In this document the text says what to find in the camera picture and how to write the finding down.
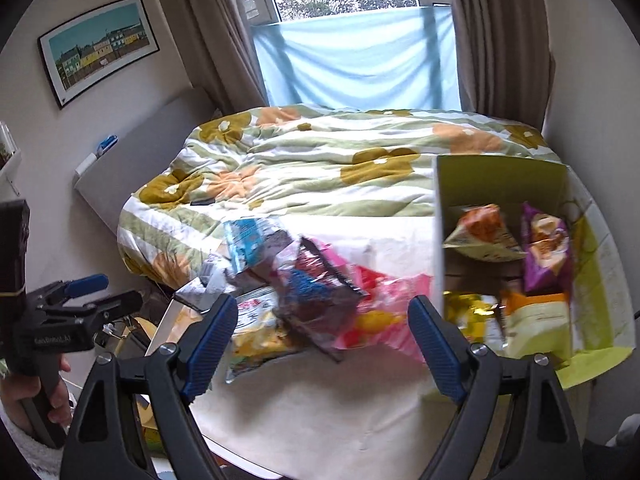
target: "blue gripper pad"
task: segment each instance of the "blue gripper pad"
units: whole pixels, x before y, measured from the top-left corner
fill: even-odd
[[[440,317],[433,307],[431,309]],[[462,403],[466,391],[462,385],[460,361],[419,298],[409,302],[408,322],[440,393],[456,404]]]
[[[187,354],[186,376],[180,394],[188,402],[207,391],[237,324],[238,304],[234,298],[223,294],[205,318],[192,324],[180,339],[178,358]]]
[[[70,298],[81,298],[99,290],[104,290],[108,286],[109,279],[104,274],[94,274],[93,276],[68,282],[65,287],[65,294]]]

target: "framed picture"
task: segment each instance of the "framed picture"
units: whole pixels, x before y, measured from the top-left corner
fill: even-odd
[[[159,49],[142,0],[119,0],[80,14],[42,35],[38,44],[60,108]]]

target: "headboard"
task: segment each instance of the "headboard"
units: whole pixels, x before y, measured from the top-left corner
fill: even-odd
[[[76,182],[76,191],[116,234],[120,211],[131,193],[162,173],[191,131],[215,113],[203,89],[183,92],[96,160]]]

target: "open cardboard box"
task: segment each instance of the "open cardboard box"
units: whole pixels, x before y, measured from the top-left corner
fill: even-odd
[[[442,248],[462,206],[495,203],[520,241],[522,203],[562,217],[574,259],[570,313],[574,357],[558,370],[564,388],[589,381],[631,354],[636,334],[628,285],[602,213],[564,164],[501,155],[439,155],[436,181],[436,276],[432,300],[443,312],[445,290],[499,296],[504,280],[522,277],[522,261],[478,262]]]

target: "human hand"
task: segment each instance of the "human hand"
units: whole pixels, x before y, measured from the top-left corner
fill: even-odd
[[[64,356],[60,356],[60,370],[63,372],[71,371],[71,366]],[[31,436],[33,436],[33,427],[20,400],[35,397],[39,391],[40,379],[38,377],[9,374],[0,380],[0,400],[2,400],[6,414],[12,423]],[[53,408],[49,412],[49,420],[63,427],[69,426],[71,424],[69,392],[62,378],[49,397],[49,402]]]

